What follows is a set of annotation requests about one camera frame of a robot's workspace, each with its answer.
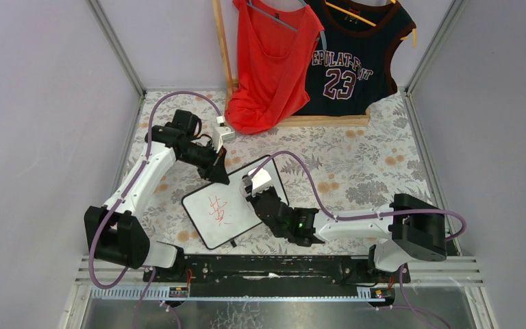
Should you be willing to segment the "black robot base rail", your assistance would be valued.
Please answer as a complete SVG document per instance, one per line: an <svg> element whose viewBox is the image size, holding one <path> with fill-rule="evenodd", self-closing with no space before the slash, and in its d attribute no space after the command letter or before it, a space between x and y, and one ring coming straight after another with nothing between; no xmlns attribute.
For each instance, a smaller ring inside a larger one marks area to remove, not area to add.
<svg viewBox="0 0 526 329"><path fill-rule="evenodd" d="M181 284L232 292L340 291L368 287L393 293L394 284L411 280L407 268L394 272L373 269L366 256L214 255L180 256L170 268L146 271L144 282Z"/></svg>

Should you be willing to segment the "grey clothes hanger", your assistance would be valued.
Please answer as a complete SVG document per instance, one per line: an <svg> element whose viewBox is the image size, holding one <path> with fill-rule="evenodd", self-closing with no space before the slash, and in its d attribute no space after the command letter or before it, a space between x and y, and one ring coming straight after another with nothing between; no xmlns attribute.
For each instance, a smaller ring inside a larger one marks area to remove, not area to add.
<svg viewBox="0 0 526 329"><path fill-rule="evenodd" d="M248 0L247 1L247 5L254 9L255 11L259 12L260 14L263 14L264 16L267 16L269 17L270 19L272 19L273 21L279 23L280 25L283 25L284 27L287 27L288 29L296 32L297 31L297 28L288 24L287 22L281 20L276 14L272 15L270 14L269 12L259 8L258 6L254 5L252 0ZM326 36L325 36L325 30L324 29L320 29L320 31L318 32L318 38L317 40L321 43L321 49L323 51L325 51L327 49L327 39L326 39Z"/></svg>

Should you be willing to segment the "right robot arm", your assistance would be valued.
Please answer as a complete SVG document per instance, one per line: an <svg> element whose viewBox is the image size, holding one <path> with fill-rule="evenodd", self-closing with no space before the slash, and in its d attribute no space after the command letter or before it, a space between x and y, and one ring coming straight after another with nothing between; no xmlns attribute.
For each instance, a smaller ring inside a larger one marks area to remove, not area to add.
<svg viewBox="0 0 526 329"><path fill-rule="evenodd" d="M446 260L445 219L441 210L405 193L388 205L327 215L318 208L292 208L273 187L245 196L250 209L276 238L301 247L347 238L375 238L369 252L373 269L394 272L419 260Z"/></svg>

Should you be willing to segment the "navy number 23 jersey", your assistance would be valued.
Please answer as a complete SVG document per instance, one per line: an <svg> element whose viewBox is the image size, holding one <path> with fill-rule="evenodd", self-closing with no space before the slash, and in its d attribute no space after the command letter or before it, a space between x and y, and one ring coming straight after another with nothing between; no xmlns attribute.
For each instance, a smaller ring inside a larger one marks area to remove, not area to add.
<svg viewBox="0 0 526 329"><path fill-rule="evenodd" d="M298 116L363 115L397 92L391 74L395 51L416 23L398 2L308 1L325 30L327 49L314 51Z"/></svg>

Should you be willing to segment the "small black-framed whiteboard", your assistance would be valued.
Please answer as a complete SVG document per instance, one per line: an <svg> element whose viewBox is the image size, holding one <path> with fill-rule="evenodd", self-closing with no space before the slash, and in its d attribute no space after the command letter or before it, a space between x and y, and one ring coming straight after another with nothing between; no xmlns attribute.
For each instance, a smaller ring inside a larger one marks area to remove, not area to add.
<svg viewBox="0 0 526 329"><path fill-rule="evenodd" d="M262 156L232 171L228 185L209 183L182 197L182 207L206 249L216 249L262 223L241 189L243 176L267 158Z"/></svg>

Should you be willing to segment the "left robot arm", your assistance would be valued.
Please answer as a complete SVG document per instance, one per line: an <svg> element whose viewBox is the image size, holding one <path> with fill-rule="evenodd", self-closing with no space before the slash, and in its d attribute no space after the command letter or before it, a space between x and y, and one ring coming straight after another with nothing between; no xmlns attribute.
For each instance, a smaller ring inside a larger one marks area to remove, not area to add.
<svg viewBox="0 0 526 329"><path fill-rule="evenodd" d="M160 180L177 161L196 167L205 181L229 184L223 141L234 133L226 126L225 118L218 116L208 143L200 145L196 142L201 138L200 126L198 116L176 110L172 121L151 128L126 181L104 205L91 206L84 215L93 258L132 269L169 268L175 264L178 248L152 241L140 221Z"/></svg>

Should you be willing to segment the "floral tablecloth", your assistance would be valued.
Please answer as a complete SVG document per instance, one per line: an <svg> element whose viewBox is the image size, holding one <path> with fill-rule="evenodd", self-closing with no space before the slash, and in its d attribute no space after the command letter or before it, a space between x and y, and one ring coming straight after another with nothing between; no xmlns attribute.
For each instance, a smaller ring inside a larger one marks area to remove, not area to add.
<svg viewBox="0 0 526 329"><path fill-rule="evenodd" d="M141 153L151 110L165 95L165 91L153 91L146 96L123 165L123 180ZM176 109L197 114L203 132L212 133L215 111L207 101L192 95L166 100L153 123L170 121ZM389 204L397 193L407 193L435 205L402 96L386 98L370 106L369 111L368 127L276 127L253 136L238 134L225 143L225 166L229 172L234 171L263 155L287 150L304 161L321 201L333 213ZM318 208L300 165L288 155L280 155L274 161L290 206ZM259 225L237 237L235 247L226 243L208 250L181 204L184 195L206 182L199 178L194 167L180 162L169 173L155 189L142 226L151 239L183 247L188 254L360 255L376 242L372 238L352 238L299 247L285 239L276 239L265 225Z"/></svg>

